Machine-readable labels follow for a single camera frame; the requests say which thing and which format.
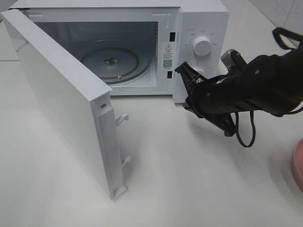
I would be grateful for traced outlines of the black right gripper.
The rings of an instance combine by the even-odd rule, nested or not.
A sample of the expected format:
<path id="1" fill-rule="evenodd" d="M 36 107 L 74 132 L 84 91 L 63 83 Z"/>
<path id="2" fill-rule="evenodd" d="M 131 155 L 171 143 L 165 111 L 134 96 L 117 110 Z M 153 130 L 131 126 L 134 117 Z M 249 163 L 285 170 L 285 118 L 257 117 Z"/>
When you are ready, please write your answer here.
<path id="1" fill-rule="evenodd" d="M 236 133 L 233 113 L 233 79 L 207 79 L 187 62 L 175 72 L 181 75 L 187 92 L 184 108 L 199 118 L 209 120 L 224 132 L 226 137 Z"/>

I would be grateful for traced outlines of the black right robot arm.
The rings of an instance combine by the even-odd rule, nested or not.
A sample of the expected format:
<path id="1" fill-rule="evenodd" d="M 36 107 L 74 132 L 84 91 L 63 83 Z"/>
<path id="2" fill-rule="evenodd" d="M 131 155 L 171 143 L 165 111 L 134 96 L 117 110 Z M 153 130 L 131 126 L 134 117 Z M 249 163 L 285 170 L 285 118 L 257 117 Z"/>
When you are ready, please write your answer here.
<path id="1" fill-rule="evenodd" d="M 277 117 L 290 113 L 303 101 L 303 49 L 283 56 L 260 55 L 246 63 L 237 51 L 226 75 L 211 79 L 187 62 L 175 69 L 182 77 L 188 97 L 184 108 L 224 131 L 236 132 L 232 113 L 261 110 Z"/>

